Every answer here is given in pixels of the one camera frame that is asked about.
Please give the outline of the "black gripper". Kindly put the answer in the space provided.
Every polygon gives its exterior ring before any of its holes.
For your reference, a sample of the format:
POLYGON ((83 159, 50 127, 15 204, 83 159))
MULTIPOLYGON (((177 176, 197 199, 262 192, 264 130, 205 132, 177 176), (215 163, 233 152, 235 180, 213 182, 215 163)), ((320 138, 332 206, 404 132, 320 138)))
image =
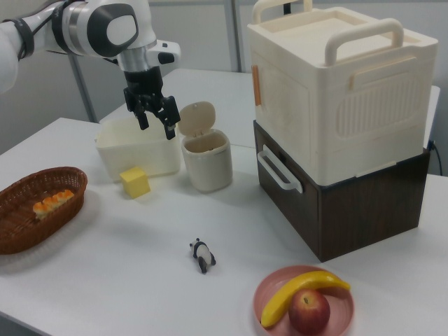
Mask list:
POLYGON ((162 74, 160 67, 149 70, 125 72, 127 87, 123 90, 127 110, 133 112, 141 130, 149 128, 146 109, 163 124, 167 140, 176 136, 176 124, 181 120, 176 100, 173 96, 162 95, 162 74))

